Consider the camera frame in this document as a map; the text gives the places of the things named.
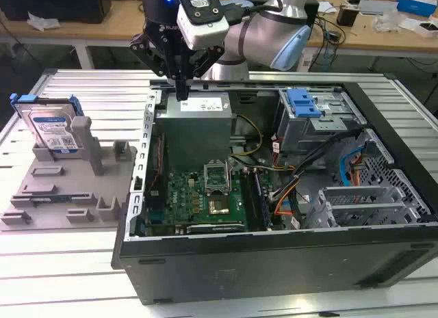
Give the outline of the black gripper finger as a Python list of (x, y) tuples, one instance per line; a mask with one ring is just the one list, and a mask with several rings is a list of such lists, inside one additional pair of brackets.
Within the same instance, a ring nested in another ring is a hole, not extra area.
[(182, 100), (188, 99), (193, 78), (202, 77), (224, 53), (223, 46), (207, 47), (193, 51), (187, 46), (182, 48)]
[(151, 40), (146, 33), (137, 34), (131, 39), (129, 49), (157, 76), (166, 77), (175, 88), (177, 100), (183, 100), (181, 62), (178, 61), (177, 43), (171, 41), (170, 35), (160, 33)]

